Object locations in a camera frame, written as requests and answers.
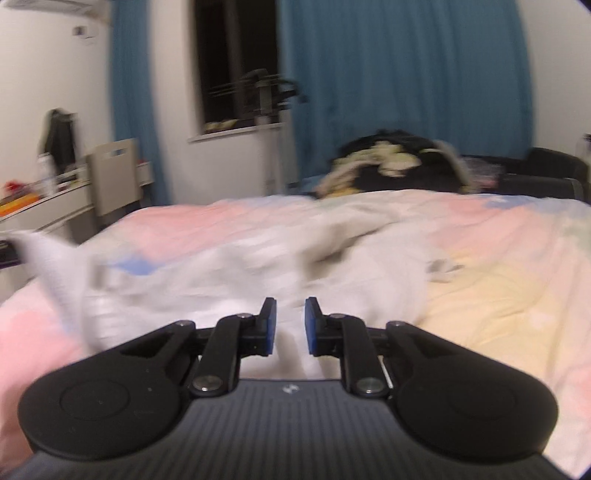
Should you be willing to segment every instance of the desk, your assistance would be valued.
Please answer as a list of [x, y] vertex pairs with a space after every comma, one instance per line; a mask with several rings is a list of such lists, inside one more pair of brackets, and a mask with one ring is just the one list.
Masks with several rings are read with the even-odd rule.
[[[138, 184], [153, 183], [149, 163], [138, 164]], [[74, 182], [69, 188], [43, 198], [0, 218], [0, 232], [8, 230], [34, 230], [52, 232], [70, 239], [68, 221], [92, 210], [92, 192], [89, 181]], [[0, 275], [0, 303], [24, 286], [30, 277], [22, 266], [7, 268]]]

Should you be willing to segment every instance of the white cloth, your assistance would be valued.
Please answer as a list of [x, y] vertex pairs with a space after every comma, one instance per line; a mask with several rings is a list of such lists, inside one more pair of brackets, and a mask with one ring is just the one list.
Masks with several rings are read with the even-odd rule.
[[307, 352], [308, 296], [325, 313], [359, 316], [368, 326], [414, 322], [426, 306], [429, 275], [453, 269], [404, 207], [367, 201], [319, 209], [301, 224], [262, 229], [146, 276], [39, 233], [12, 238], [26, 246], [31, 266], [89, 353], [179, 319], [211, 327], [229, 314], [257, 313], [265, 297], [275, 297], [275, 354], [244, 360], [243, 377], [338, 377], [337, 363]]

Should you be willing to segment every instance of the window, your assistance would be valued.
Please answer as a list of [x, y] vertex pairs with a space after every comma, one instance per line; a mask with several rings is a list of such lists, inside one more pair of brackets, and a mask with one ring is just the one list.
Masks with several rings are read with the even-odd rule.
[[195, 15], [206, 132], [254, 125], [240, 79], [278, 73], [275, 0], [196, 0]]

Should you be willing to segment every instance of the black sofa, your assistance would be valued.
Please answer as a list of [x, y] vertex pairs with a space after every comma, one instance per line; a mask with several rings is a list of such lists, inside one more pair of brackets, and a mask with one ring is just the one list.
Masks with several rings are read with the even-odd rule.
[[505, 169], [491, 193], [589, 201], [589, 166], [580, 158], [547, 148], [532, 148], [523, 160], [480, 158]]

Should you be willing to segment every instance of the bolt head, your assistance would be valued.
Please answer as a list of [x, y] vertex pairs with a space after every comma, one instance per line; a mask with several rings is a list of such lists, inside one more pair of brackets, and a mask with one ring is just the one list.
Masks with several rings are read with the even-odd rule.
[[193, 379], [193, 387], [201, 392], [213, 392], [221, 388], [223, 381], [215, 375], [205, 375]]
[[386, 385], [382, 382], [379, 378], [375, 377], [366, 377], [362, 378], [357, 382], [357, 389], [361, 393], [365, 393], [367, 395], [371, 395], [373, 393], [379, 393], [384, 390]]

